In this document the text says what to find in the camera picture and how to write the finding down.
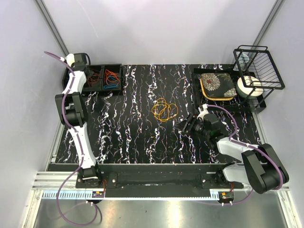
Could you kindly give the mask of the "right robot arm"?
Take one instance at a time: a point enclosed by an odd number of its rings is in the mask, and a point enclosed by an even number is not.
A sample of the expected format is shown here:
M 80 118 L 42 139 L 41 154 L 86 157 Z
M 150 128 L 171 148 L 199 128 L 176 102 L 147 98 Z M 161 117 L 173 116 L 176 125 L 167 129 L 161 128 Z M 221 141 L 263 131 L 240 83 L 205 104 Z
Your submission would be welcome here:
M 174 127 L 182 133 L 201 136 L 210 149 L 241 162 L 228 164 L 219 172 L 215 178 L 220 188 L 239 182 L 263 194 L 289 182 L 289 174 L 270 144 L 251 145 L 229 137 L 224 124 L 214 114 L 190 114 Z

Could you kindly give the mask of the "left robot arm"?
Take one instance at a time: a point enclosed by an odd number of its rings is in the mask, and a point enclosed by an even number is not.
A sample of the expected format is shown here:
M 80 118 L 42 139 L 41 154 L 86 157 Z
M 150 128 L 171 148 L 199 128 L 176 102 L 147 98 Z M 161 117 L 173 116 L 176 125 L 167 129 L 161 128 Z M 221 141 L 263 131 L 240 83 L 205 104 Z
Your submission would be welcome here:
M 81 96 L 87 81 L 86 69 L 91 63 L 90 58 L 86 53 L 76 53 L 57 59 L 69 71 L 67 85 L 61 94 L 55 96 L 55 102 L 60 121 L 68 128 L 78 155 L 76 186 L 98 188 L 102 184 L 103 177 L 88 138 L 88 112 Z

